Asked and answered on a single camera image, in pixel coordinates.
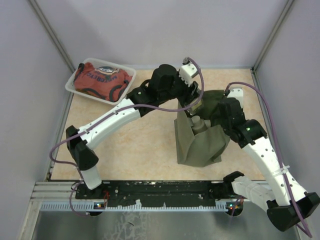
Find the square clear bottle black cap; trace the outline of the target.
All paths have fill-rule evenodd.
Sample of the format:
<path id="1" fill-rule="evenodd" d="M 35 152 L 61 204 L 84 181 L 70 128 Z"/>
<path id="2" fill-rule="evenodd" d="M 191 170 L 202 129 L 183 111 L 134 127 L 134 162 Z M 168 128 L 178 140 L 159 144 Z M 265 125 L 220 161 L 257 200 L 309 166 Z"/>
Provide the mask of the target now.
<path id="1" fill-rule="evenodd" d="M 195 115 L 199 110 L 201 110 L 203 108 L 203 102 L 202 102 L 202 98 L 201 95 L 198 93 L 195 93 L 191 96 L 188 96 L 186 98 L 186 106 L 192 105 L 191 107 L 189 107 L 186 112 L 193 116 Z"/>

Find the olive green canvas bag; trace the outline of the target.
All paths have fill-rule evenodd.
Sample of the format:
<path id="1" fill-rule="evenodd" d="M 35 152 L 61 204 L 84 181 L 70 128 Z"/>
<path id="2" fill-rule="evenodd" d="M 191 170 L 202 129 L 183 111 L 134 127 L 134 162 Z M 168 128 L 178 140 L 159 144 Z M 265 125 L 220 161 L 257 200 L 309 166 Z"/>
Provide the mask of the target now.
<path id="1" fill-rule="evenodd" d="M 177 113 L 174 130 L 179 165 L 202 168 L 221 161 L 221 154 L 230 142 L 221 126 L 223 118 L 218 104 L 223 98 L 223 90 L 204 92 L 202 105 L 195 114 L 204 124 L 200 127 L 194 126 L 188 112 Z"/>

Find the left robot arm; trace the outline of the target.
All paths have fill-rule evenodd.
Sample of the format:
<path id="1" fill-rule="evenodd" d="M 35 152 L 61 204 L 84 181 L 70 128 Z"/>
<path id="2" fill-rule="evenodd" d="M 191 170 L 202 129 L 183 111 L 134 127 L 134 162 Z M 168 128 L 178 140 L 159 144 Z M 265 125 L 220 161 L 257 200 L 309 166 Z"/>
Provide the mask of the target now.
<path id="1" fill-rule="evenodd" d="M 67 149 L 88 195 L 97 199 L 104 192 L 95 148 L 123 126 L 153 110 L 160 110 L 160 105 L 167 101 L 177 99 L 178 111 L 190 110 L 202 96 L 198 83 L 193 80 L 200 74 L 199 67 L 191 62 L 179 69 L 162 64 L 153 71 L 150 79 L 134 88 L 110 111 L 80 128 L 71 125 L 66 129 Z"/>

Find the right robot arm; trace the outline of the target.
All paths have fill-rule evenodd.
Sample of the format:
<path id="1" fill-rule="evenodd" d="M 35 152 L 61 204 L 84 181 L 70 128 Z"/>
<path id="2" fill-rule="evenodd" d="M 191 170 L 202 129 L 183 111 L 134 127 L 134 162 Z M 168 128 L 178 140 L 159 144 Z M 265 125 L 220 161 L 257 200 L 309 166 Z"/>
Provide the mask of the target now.
<path id="1" fill-rule="evenodd" d="M 224 98 L 218 107 L 224 133 L 254 160 L 269 185 L 265 188 L 235 171 L 223 179 L 224 194 L 229 198 L 238 195 L 250 200 L 267 213 L 281 232 L 308 218 L 320 204 L 319 195 L 307 192 L 294 179 L 288 166 L 278 160 L 262 125 L 255 119 L 245 118 L 236 98 Z"/>

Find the green bottle white cap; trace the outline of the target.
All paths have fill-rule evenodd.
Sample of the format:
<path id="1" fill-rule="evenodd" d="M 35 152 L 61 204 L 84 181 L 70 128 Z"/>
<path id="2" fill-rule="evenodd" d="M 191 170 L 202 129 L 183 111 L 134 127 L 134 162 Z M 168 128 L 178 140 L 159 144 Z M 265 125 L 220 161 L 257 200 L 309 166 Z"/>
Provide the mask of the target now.
<path id="1" fill-rule="evenodd" d="M 192 132 L 194 135 L 202 133 L 211 127 L 211 121 L 207 119 L 200 118 L 200 116 L 195 115 L 191 118 L 192 121 Z"/>

